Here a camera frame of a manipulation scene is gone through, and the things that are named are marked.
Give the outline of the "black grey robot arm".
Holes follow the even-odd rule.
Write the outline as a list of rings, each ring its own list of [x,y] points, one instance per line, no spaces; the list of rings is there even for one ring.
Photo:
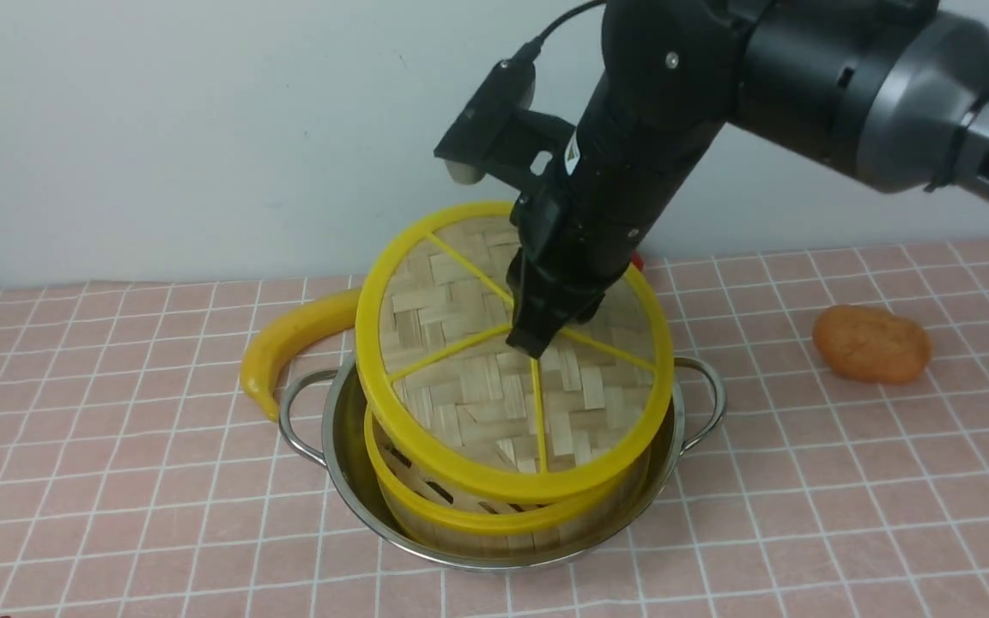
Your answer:
[[[592,319],[727,124],[874,191],[989,201],[989,27],[937,1],[610,1],[602,73],[515,206],[507,344]]]

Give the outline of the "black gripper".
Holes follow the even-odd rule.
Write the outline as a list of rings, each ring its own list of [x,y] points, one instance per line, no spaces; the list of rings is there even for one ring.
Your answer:
[[[558,157],[541,192],[512,210],[510,347],[539,359],[567,325],[592,320],[722,125],[686,114],[657,124],[600,78],[562,149],[576,163]]]

